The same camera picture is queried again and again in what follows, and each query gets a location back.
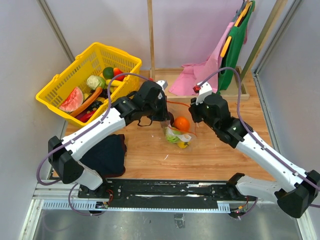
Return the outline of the round orange toy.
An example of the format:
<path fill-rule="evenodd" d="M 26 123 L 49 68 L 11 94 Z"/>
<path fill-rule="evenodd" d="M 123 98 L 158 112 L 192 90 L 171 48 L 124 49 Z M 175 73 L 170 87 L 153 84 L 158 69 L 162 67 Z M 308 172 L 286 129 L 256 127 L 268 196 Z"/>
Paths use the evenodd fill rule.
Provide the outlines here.
<path fill-rule="evenodd" d="M 184 116 L 178 116 L 174 119 L 173 126 L 178 130 L 187 132 L 190 129 L 190 122 Z"/>

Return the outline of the green custard apple toy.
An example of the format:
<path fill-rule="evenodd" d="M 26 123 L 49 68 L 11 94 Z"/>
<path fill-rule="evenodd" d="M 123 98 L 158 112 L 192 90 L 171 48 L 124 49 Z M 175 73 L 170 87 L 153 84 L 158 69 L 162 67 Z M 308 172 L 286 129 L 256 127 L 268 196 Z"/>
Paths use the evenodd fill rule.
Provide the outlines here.
<path fill-rule="evenodd" d="M 167 127 L 165 130 L 165 138 L 169 143 L 176 144 L 181 142 L 180 136 L 182 132 L 177 130 L 176 128 Z"/>

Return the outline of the clear zip top bag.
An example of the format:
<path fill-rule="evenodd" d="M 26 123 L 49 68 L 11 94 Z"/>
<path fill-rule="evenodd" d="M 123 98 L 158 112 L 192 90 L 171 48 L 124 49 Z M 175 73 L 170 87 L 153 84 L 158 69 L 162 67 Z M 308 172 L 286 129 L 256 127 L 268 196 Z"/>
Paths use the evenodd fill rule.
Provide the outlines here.
<path fill-rule="evenodd" d="M 190 144 L 191 144 L 192 141 L 194 141 L 197 138 L 197 135 L 196 135 L 196 124 L 192 120 L 192 116 L 189 112 L 189 107 L 190 106 L 188 104 L 183 103 L 183 102 L 167 100 L 167 109 L 169 112 L 171 112 L 173 114 L 174 119 L 182 116 L 182 117 L 185 117 L 189 120 L 189 122 L 190 122 L 189 131 L 182 131 L 179 129 L 177 129 L 177 130 L 182 132 L 181 136 L 179 137 L 181 139 L 181 141 L 182 142 L 190 142 Z M 165 131 L 166 131 L 167 127 L 172 128 L 172 129 L 175 128 L 174 125 L 173 126 L 170 125 L 169 121 L 160 122 L 160 126 L 162 128 L 163 133 L 164 133 L 164 137 L 165 137 Z"/>

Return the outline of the yellow banana bunch toy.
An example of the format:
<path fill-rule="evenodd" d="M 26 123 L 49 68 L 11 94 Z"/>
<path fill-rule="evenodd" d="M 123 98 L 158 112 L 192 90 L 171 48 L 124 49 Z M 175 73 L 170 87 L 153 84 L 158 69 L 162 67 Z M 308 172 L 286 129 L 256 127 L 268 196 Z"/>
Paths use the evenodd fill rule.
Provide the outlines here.
<path fill-rule="evenodd" d="M 180 141 L 180 142 L 177 142 L 177 146 L 180 148 L 180 149 L 186 149 L 189 145 L 190 145 L 190 141 L 187 141 L 187 142 L 184 142 L 184 141 Z"/>

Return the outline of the purple mangosteen toy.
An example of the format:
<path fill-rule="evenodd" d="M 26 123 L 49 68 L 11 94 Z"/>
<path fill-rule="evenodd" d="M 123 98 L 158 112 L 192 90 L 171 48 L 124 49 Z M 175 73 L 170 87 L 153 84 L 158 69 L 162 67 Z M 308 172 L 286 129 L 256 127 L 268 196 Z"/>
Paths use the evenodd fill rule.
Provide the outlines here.
<path fill-rule="evenodd" d="M 174 115 L 171 112 L 168 112 L 168 116 L 169 116 L 170 125 L 173 126 L 175 121 Z"/>

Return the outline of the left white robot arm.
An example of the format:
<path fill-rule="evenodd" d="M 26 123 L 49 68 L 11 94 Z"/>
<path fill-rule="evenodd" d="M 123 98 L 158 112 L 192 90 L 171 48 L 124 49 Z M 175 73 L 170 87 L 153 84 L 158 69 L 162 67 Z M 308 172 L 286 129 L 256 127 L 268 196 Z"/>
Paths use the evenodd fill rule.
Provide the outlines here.
<path fill-rule="evenodd" d="M 63 139 L 52 137 L 48 161 L 64 184 L 77 183 L 87 187 L 96 198 L 107 193 L 102 176 L 81 162 L 83 156 L 107 136 L 134 121 L 148 117 L 152 122 L 170 119 L 167 109 L 165 80 L 145 81 L 139 90 L 119 97 L 108 110 L 74 134 Z"/>

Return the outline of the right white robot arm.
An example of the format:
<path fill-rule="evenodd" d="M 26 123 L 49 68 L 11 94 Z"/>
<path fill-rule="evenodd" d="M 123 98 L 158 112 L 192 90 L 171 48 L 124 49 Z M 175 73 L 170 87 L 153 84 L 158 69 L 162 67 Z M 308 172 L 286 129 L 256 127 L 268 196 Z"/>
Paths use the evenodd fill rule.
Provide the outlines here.
<path fill-rule="evenodd" d="M 306 171 L 270 147 L 242 118 L 231 116 L 228 102 L 211 93 L 190 100 L 189 112 L 195 123 L 204 122 L 225 144 L 258 163 L 274 181 L 265 181 L 236 173 L 227 182 L 227 196 L 242 196 L 276 203 L 287 215 L 299 219 L 320 191 L 320 174 Z"/>

